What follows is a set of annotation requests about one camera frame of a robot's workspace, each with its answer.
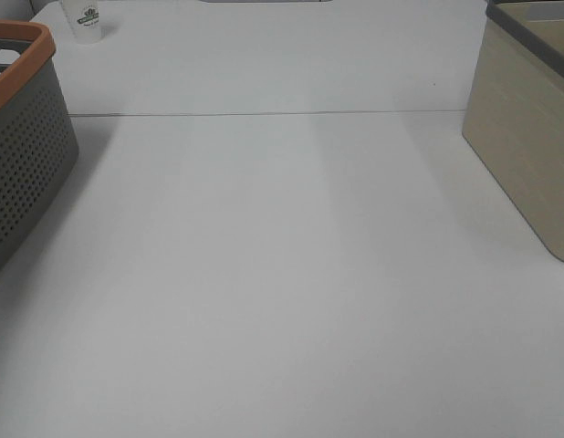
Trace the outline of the grey perforated basket orange rim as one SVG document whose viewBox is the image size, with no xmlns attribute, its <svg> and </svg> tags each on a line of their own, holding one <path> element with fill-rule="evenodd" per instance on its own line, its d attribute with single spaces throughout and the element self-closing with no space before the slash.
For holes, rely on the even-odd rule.
<svg viewBox="0 0 564 438">
<path fill-rule="evenodd" d="M 47 26 L 0 20 L 0 271 L 36 227 L 78 159 Z"/>
</svg>

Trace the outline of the beige bin grey rim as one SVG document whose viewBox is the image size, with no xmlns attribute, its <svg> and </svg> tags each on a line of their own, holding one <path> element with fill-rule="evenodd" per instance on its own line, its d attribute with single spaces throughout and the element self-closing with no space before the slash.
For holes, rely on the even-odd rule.
<svg viewBox="0 0 564 438">
<path fill-rule="evenodd" d="M 564 262 L 564 1 L 490 1 L 462 134 Z"/>
</svg>

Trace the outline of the white paper cup green logo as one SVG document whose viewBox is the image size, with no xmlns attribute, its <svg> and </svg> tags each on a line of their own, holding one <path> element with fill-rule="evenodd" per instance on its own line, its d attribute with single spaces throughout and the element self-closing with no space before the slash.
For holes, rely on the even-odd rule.
<svg viewBox="0 0 564 438">
<path fill-rule="evenodd" d="M 97 0 L 60 0 L 73 36 L 80 44 L 97 43 L 102 38 Z"/>
</svg>

